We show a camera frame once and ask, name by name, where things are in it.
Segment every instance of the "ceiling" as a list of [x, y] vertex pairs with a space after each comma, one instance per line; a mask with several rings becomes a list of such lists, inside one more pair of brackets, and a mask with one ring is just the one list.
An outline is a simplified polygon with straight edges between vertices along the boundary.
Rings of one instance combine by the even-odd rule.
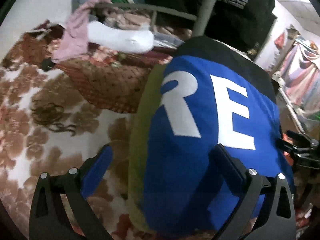
[[309, 0], [277, 1], [297, 19], [305, 30], [320, 36], [320, 16]]

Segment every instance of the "white wall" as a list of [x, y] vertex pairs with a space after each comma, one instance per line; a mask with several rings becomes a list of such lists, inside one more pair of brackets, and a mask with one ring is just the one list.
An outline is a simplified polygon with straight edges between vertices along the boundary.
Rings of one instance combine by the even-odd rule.
[[71, 14], [72, 0], [17, 0], [0, 27], [0, 59], [21, 34], [45, 20], [65, 22]]
[[284, 29], [289, 27], [290, 24], [293, 25], [306, 40], [313, 40], [316, 45], [320, 47], [320, 37], [306, 31], [282, 4], [277, 0], [275, 0], [275, 2], [276, 6], [272, 12], [277, 17], [276, 23], [274, 24], [271, 36], [269, 37], [265, 47], [255, 59], [255, 63], [263, 69], [267, 69], [268, 66], [270, 66], [275, 58], [275, 52], [278, 51], [274, 45], [274, 40], [283, 33]]

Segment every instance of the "white letter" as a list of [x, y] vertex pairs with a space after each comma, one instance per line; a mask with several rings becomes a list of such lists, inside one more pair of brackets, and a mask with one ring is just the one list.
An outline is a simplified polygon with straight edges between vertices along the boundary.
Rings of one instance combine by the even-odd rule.
[[176, 80], [178, 85], [163, 94], [160, 106], [164, 105], [174, 135], [201, 138], [184, 97], [190, 96], [198, 89], [196, 78], [185, 71], [175, 71], [167, 75], [162, 85]]
[[235, 132], [232, 125], [232, 112], [249, 119], [246, 106], [231, 101], [227, 88], [248, 97], [247, 90], [236, 83], [221, 77], [211, 76], [218, 111], [218, 143], [225, 147], [255, 150], [252, 136]]

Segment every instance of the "silver screw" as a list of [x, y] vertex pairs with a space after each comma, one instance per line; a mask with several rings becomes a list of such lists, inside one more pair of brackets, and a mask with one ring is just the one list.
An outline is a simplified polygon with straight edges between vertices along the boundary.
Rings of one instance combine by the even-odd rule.
[[249, 169], [249, 174], [257, 175], [257, 171], [255, 169]]
[[47, 176], [48, 176], [48, 173], [43, 172], [43, 173], [41, 173], [40, 178], [45, 179]]
[[278, 174], [279, 179], [285, 179], [285, 176], [282, 173]]
[[76, 174], [77, 172], [78, 172], [78, 169], [77, 169], [77, 168], [71, 168], [71, 169], [69, 170], [69, 173], [70, 173], [71, 175]]

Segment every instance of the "pink towel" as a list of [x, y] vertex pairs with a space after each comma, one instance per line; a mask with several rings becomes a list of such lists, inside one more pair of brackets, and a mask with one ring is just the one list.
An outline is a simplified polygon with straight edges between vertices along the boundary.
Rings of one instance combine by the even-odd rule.
[[89, 12], [100, 1], [111, 3], [111, 0], [88, 0], [69, 17], [60, 47], [52, 55], [52, 62], [59, 63], [88, 52]]

